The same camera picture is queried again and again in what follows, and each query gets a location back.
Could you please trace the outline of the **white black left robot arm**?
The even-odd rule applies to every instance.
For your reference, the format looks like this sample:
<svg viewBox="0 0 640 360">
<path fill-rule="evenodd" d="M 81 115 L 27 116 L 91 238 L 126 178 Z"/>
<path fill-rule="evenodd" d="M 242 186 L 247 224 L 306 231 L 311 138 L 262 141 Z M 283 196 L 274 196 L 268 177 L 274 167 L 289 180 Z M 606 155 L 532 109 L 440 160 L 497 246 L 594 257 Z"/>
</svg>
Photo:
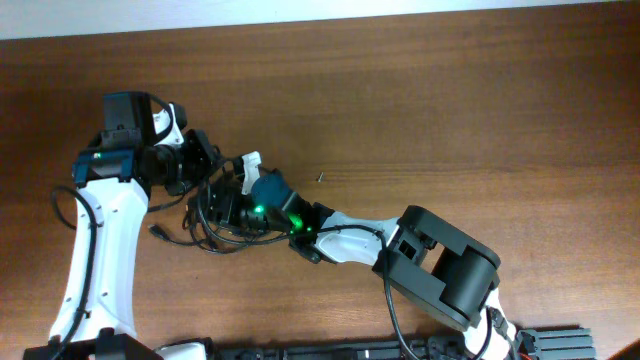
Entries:
<svg viewBox="0 0 640 360">
<path fill-rule="evenodd" d="M 26 359 L 211 359 L 209 340 L 157 350 L 137 339 L 133 283 L 137 242 L 151 189 L 182 196 L 213 164 L 211 147 L 186 132 L 183 106 L 140 91 L 103 97 L 105 128 L 72 165 L 77 221 L 64 299 L 46 345 Z"/>
</svg>

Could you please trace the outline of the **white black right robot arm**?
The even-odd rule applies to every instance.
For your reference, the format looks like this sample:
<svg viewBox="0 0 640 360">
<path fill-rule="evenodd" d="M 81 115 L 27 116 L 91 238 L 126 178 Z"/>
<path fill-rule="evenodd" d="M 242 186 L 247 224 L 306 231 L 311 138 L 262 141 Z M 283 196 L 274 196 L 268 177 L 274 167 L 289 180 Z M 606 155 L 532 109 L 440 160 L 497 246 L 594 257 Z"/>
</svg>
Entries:
<svg viewBox="0 0 640 360">
<path fill-rule="evenodd" d="M 225 175 L 204 181 L 192 201 L 211 241 L 236 249 L 285 241 L 317 264 L 358 263 L 429 316 L 462 334 L 473 359 L 515 356 L 516 330 L 499 301 L 499 256 L 423 207 L 410 205 L 387 220 L 350 217 L 293 191 L 281 173 Z"/>
</svg>

